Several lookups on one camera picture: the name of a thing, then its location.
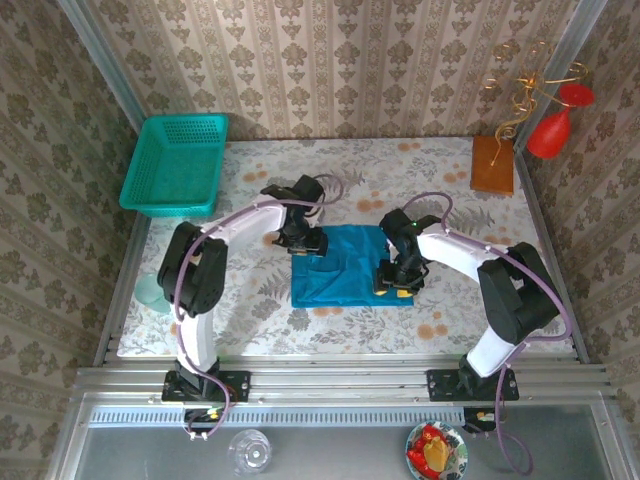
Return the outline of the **blue t-shirt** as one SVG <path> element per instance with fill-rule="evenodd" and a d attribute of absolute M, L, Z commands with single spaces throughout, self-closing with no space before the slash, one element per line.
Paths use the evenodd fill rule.
<path fill-rule="evenodd" d="M 292 258 L 291 304 L 295 308 L 410 307 L 414 300 L 374 293 L 374 273 L 389 257 L 387 239 L 377 226 L 327 226 L 324 256 Z"/>

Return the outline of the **floral tablecloth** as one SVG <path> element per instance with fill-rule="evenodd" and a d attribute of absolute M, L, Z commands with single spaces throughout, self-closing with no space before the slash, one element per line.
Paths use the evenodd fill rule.
<path fill-rule="evenodd" d="M 375 225 L 405 207 L 412 217 L 442 215 L 450 227 L 496 244 L 538 243 L 526 193 L 470 187 L 468 138 L 234 142 L 227 146 L 216 212 L 229 214 L 267 185 L 321 175 L 333 204 L 326 225 Z M 439 264 L 410 307 L 291 305 L 291 258 L 264 236 L 233 255 L 213 312 L 224 355 L 453 354 L 467 352 L 486 317 L 476 283 Z"/>

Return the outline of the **brown wooden base block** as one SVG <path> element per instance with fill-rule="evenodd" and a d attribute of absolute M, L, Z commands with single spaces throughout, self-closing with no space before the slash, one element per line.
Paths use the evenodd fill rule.
<path fill-rule="evenodd" d="M 514 193 L 513 141 L 498 142 L 491 136 L 475 136 L 472 145 L 470 187 L 473 190 L 512 196 Z"/>

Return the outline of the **black electronics box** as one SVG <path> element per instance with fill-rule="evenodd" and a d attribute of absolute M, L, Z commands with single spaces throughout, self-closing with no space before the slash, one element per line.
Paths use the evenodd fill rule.
<path fill-rule="evenodd" d="M 502 425 L 507 417 L 501 415 L 496 419 L 493 407 L 464 407 L 463 429 L 471 434 L 491 434 L 497 430 L 497 425 Z"/>
<path fill-rule="evenodd" d="M 217 428 L 224 413 L 223 407 L 188 409 L 183 414 L 183 428 L 191 436 L 209 435 Z"/>

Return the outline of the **teal plastic basket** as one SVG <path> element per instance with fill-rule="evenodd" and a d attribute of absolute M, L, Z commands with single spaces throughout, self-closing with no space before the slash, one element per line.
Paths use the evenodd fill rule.
<path fill-rule="evenodd" d="M 213 214 L 229 126 L 225 114 L 147 118 L 119 204 L 150 218 Z"/>

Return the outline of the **green translucent cup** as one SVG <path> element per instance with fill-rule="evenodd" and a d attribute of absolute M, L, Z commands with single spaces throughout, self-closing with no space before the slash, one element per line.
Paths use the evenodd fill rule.
<path fill-rule="evenodd" d="M 135 285 L 134 296 L 139 303 L 154 312 L 168 314 L 171 311 L 171 304 L 165 299 L 156 274 L 141 276 Z"/>

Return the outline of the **yellow toy fruit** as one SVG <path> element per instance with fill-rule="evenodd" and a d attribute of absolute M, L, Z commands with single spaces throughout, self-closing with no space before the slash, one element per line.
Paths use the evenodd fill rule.
<path fill-rule="evenodd" d="M 442 438 L 433 437 L 429 442 L 425 443 L 423 455 L 430 470 L 442 472 L 449 458 L 448 445 Z"/>

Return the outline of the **red toy food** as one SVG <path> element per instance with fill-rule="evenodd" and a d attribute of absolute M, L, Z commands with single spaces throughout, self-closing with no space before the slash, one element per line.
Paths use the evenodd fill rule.
<path fill-rule="evenodd" d="M 423 455 L 423 447 L 425 443 L 429 442 L 433 437 L 442 438 L 448 445 L 448 442 L 446 441 L 444 435 L 438 429 L 436 429 L 431 425 L 426 425 L 422 428 L 421 433 L 419 434 L 417 439 L 411 443 L 410 448 L 407 451 L 407 458 L 411 463 L 411 465 L 421 475 L 428 478 L 429 480 L 438 480 L 439 475 L 445 469 L 442 472 L 435 472 L 433 470 L 430 470 L 426 465 L 425 458 Z"/>

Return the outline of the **plate with red fruit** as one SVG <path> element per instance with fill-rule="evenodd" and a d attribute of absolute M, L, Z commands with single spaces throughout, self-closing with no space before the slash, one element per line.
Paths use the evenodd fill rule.
<path fill-rule="evenodd" d="M 442 421 L 427 421 L 416 426 L 409 434 L 405 445 L 405 459 L 411 474 L 416 480 L 429 480 L 421 475 L 409 462 L 407 451 L 411 443 L 417 439 L 424 426 L 431 425 L 438 429 L 445 437 L 449 446 L 449 459 L 445 470 L 439 475 L 438 480 L 462 480 L 469 462 L 468 448 L 462 436 L 450 425 Z"/>

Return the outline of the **red wine glass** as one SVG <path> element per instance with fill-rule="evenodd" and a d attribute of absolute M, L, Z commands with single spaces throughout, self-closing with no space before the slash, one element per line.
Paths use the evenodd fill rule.
<path fill-rule="evenodd" d="M 562 109 L 544 118 L 536 126 L 526 144 L 527 150 L 541 159 L 551 159 L 562 151 L 571 133 L 571 111 L 593 104 L 595 94 L 586 85 L 564 83 L 558 89 L 556 101 Z"/>

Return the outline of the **clear drinking glass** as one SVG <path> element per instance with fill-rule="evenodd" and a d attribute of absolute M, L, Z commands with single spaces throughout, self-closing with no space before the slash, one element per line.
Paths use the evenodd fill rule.
<path fill-rule="evenodd" d="M 231 440 L 228 456 L 238 476 L 262 473 L 272 458 L 272 448 L 267 436 L 257 429 L 246 429 Z"/>

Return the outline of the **aluminium frame rail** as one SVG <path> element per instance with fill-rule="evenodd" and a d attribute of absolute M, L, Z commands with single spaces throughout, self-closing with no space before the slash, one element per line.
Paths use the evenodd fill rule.
<path fill-rule="evenodd" d="M 250 372 L 252 406 L 356 407 L 428 405 L 428 371 L 457 365 L 451 355 L 338 354 L 230 356 L 221 368 Z M 172 366 L 169 358 L 112 358 L 79 369 L 74 392 L 157 405 Z M 524 355 L 512 368 L 520 406 L 589 404 L 616 394 L 604 366 L 571 356 Z"/>

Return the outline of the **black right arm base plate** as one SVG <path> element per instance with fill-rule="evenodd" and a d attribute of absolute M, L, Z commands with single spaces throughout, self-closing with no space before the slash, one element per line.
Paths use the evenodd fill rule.
<path fill-rule="evenodd" d="M 432 402 L 488 402 L 494 401 L 496 391 L 504 401 L 520 398 L 515 373 L 507 369 L 501 387 L 500 373 L 480 378 L 472 374 L 465 377 L 458 369 L 431 369 L 426 372 L 429 399 Z"/>

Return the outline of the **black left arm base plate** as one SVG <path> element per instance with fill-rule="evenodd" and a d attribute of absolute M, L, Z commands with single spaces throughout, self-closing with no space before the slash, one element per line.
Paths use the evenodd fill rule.
<path fill-rule="evenodd" d="M 232 403 L 249 400 L 250 378 L 248 371 L 221 371 L 218 380 L 226 387 Z M 225 394 L 213 381 L 189 371 L 172 370 L 166 373 L 161 394 L 163 402 L 224 402 Z"/>

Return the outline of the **aluminium corner post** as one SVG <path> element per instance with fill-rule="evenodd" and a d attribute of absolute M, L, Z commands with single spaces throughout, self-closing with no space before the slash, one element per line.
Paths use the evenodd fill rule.
<path fill-rule="evenodd" d="M 544 70 L 546 79 L 558 80 L 565 77 L 570 64 L 577 59 L 607 3 L 608 0 L 579 0 Z M 538 94 L 536 99 L 538 100 L 536 110 L 519 130 L 514 146 L 516 154 L 524 153 L 529 137 L 552 103 L 542 94 Z"/>
<path fill-rule="evenodd" d="M 98 25 L 98 17 L 90 11 L 88 0 L 57 0 L 57 2 L 111 89 L 131 127 L 139 134 L 146 115 L 103 29 Z"/>

